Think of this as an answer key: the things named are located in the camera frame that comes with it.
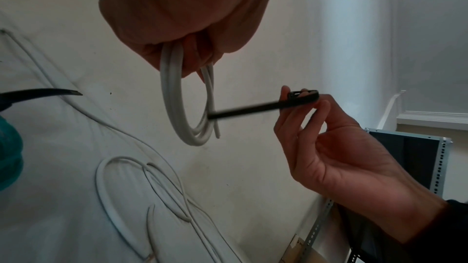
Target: white sheet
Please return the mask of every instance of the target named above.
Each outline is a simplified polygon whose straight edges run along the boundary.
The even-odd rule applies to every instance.
[[[35,65],[5,36],[0,36],[0,61],[0,92],[49,87]],[[11,187],[0,191],[2,261],[143,261],[103,210],[96,193],[95,171],[102,159],[113,155],[158,164],[164,161],[58,97],[20,103],[1,115],[24,141],[23,172]],[[149,204],[156,204],[158,262],[210,262],[191,224],[164,206],[141,168],[125,161],[108,165],[105,183],[117,211],[143,249],[151,249],[146,213]],[[217,247],[225,249],[226,262],[238,262],[206,217],[193,211]]]

